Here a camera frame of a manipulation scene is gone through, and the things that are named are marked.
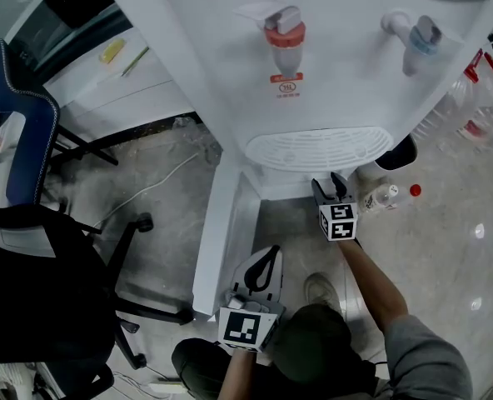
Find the white power strip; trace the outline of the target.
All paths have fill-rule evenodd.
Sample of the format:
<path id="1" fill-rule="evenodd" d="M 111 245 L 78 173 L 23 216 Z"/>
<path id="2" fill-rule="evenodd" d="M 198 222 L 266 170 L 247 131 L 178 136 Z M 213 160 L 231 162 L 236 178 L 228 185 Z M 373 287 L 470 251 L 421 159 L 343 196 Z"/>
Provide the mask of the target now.
<path id="1" fill-rule="evenodd" d="M 162 394 L 185 394 L 187 390 L 185 386 L 178 381 L 157 381 L 148 383 L 148 387 L 155 393 Z"/>

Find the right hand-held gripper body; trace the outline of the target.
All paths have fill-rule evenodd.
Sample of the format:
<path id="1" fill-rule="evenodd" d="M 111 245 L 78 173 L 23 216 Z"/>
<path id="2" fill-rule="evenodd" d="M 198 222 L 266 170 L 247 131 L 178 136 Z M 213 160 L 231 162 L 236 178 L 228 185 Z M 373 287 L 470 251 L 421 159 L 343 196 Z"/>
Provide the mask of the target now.
<path id="1" fill-rule="evenodd" d="M 346 241 L 356 238 L 358 206 L 350 202 L 318 202 L 320 228 L 328 241 Z"/>

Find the person's right forearm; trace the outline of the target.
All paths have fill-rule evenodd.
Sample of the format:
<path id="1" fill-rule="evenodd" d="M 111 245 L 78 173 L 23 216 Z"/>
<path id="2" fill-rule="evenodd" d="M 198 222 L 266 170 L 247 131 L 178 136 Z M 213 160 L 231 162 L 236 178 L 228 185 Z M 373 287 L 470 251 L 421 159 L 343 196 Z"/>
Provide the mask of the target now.
<path id="1" fill-rule="evenodd" d="M 355 242 L 338 243 L 360 289 L 365 305 L 382 333 L 397 319 L 408 314 L 406 300 L 361 246 Z"/>

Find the person's left forearm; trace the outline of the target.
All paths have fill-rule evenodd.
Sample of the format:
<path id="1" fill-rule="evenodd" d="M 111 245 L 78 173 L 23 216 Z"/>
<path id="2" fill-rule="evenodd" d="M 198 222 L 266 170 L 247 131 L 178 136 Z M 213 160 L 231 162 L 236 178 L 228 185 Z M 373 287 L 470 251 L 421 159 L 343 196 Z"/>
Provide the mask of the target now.
<path id="1" fill-rule="evenodd" d="M 235 350 L 217 400 L 250 400 L 255 366 L 254 352 Z"/>

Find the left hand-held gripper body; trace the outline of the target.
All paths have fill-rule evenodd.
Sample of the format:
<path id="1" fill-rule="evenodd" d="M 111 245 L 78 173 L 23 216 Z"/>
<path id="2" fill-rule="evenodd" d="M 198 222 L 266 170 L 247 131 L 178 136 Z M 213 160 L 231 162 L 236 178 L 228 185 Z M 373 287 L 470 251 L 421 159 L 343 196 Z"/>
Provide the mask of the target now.
<path id="1" fill-rule="evenodd" d="M 218 313 L 217 341 L 230 348 L 263 352 L 285 311 L 278 302 L 232 295 Z"/>

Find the crumpled clear plastic wrap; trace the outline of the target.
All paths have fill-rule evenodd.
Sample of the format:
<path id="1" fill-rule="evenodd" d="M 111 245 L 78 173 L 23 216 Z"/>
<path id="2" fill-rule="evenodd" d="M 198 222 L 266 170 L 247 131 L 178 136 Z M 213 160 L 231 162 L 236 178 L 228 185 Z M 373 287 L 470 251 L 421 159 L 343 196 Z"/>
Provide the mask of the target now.
<path id="1" fill-rule="evenodd" d="M 203 122 L 196 122 L 193 117 L 176 117 L 173 130 L 179 130 L 184 140 L 195 146 L 204 161 L 215 167 L 222 155 L 222 148 Z"/>

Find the yellow sponge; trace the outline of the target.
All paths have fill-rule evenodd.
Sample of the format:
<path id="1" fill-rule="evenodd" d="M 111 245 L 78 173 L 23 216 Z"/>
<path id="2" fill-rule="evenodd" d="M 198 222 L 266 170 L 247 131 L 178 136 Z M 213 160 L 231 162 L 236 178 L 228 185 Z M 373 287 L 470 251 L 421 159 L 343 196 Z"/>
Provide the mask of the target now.
<path id="1" fill-rule="evenodd" d="M 104 64 L 109 64 L 116 55 L 124 48 L 126 41 L 124 38 L 117 38 L 110 42 L 99 55 L 99 61 Z"/>

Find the black trash bin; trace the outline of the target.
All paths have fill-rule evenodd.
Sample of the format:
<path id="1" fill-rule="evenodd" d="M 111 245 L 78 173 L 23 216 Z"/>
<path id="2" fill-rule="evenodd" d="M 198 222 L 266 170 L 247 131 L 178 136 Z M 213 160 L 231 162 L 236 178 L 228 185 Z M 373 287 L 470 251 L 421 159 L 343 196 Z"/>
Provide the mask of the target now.
<path id="1" fill-rule="evenodd" d="M 378 168 L 392 172 L 402 169 L 412 164 L 418 155 L 418 149 L 413 137 L 408 134 L 397 146 L 392 150 L 385 152 L 382 156 L 375 160 Z"/>

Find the blue cold water tap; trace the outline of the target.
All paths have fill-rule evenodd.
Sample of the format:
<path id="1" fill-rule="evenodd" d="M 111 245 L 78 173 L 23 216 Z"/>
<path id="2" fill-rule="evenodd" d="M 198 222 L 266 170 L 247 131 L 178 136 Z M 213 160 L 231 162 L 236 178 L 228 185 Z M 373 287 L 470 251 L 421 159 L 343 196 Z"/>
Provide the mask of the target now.
<path id="1" fill-rule="evenodd" d="M 426 66 L 435 63 L 437 57 L 453 52 L 465 43 L 461 35 L 443 22 L 421 15 L 415 22 L 403 10 L 392 10 L 381 18 L 382 30 L 397 36 L 405 47 L 402 72 L 407 77 L 415 76 Z"/>

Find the person's dark green trousers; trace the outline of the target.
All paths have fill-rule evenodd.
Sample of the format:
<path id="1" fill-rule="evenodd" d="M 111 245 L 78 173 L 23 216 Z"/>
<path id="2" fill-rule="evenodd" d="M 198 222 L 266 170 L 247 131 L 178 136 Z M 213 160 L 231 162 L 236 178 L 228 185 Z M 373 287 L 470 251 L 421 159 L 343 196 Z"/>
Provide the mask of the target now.
<path id="1" fill-rule="evenodd" d="M 172 364 L 196 400 L 217 400 L 232 355 L 201 338 L 180 341 Z M 256 363 L 250 400 L 371 398 L 376 367 L 351 346 L 340 313 L 324 305 L 300 308 L 275 336 L 272 364 Z"/>

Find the clear bottle with red cap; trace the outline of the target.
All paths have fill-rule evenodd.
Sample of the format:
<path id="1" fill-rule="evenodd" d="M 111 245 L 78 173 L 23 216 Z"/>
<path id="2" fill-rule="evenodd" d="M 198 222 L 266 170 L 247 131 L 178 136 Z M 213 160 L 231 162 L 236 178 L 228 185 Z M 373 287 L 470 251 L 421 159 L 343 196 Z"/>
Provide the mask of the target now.
<path id="1" fill-rule="evenodd" d="M 413 203 L 414 199 L 421 195 L 421 186 L 413 184 L 409 187 L 399 186 L 398 193 L 392 198 L 390 207 L 400 208 Z"/>

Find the person's grey shoe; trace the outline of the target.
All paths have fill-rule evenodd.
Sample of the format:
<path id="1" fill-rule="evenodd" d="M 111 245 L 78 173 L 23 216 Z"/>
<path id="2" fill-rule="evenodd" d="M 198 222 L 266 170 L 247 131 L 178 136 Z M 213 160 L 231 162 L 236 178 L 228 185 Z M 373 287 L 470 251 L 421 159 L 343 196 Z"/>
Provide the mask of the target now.
<path id="1" fill-rule="evenodd" d="M 305 299 L 308 305 L 324 305 L 341 313 L 341 306 L 335 287 L 322 272 L 315 272 L 304 282 Z"/>

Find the white water dispenser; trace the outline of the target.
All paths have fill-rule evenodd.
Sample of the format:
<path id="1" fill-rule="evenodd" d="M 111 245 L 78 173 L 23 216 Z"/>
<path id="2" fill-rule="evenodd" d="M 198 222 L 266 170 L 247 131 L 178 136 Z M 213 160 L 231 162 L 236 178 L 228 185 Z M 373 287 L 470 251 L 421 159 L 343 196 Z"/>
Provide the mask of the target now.
<path id="1" fill-rule="evenodd" d="M 312 178 L 352 171 L 395 147 L 443 98 L 493 28 L 493 0 L 278 0 L 306 25 L 284 78 L 251 19 L 264 0 L 114 0 L 263 198 L 304 197 Z M 413 77 L 385 33 L 392 10 L 428 15 L 465 40 Z"/>

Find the black office chair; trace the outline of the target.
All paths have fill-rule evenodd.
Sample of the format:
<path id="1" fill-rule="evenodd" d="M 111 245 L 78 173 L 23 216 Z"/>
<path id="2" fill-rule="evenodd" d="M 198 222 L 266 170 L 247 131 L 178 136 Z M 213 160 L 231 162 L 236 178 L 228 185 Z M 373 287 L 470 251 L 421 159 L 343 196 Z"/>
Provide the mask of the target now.
<path id="1" fill-rule="evenodd" d="M 0 228 L 43 228 L 50 257 L 0 247 L 0 364 L 41 363 L 62 390 L 61 400 L 93 400 L 114 384 L 107 365 L 119 348 L 144 368 L 126 339 L 137 325 L 123 313 L 184 325 L 190 308 L 166 312 L 119 297 L 117 280 L 135 233 L 152 230 L 149 213 L 130 221 L 108 261 L 92 245 L 89 226 L 33 204 L 0 208 Z"/>

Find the black window frame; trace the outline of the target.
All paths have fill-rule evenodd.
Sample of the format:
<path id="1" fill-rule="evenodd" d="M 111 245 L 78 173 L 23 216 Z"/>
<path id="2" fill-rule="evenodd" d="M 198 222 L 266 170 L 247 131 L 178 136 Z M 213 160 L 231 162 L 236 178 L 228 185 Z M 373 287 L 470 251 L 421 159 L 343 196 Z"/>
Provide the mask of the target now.
<path id="1" fill-rule="evenodd" d="M 5 42 L 46 82 L 130 28 L 132 24 L 114 0 L 33 0 Z"/>

